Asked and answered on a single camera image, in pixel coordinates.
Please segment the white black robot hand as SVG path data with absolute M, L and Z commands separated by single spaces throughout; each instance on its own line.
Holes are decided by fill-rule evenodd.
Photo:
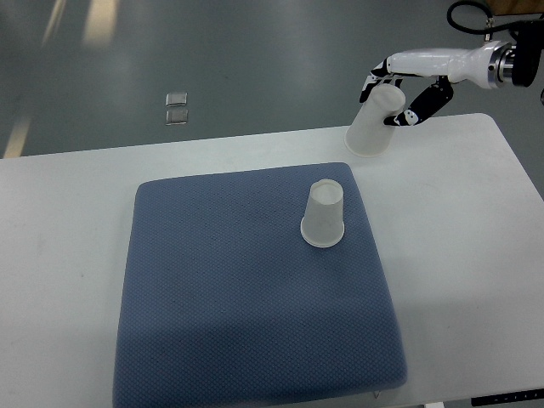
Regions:
M 456 83 L 470 81 L 483 89 L 512 83 L 515 50 L 509 42 L 492 41 L 475 49 L 427 48 L 392 54 L 370 71 L 360 103 L 365 103 L 371 90 L 381 84 L 398 88 L 409 77 L 432 77 L 435 82 L 407 108 L 383 120 L 388 126 L 418 125 L 451 101 Z

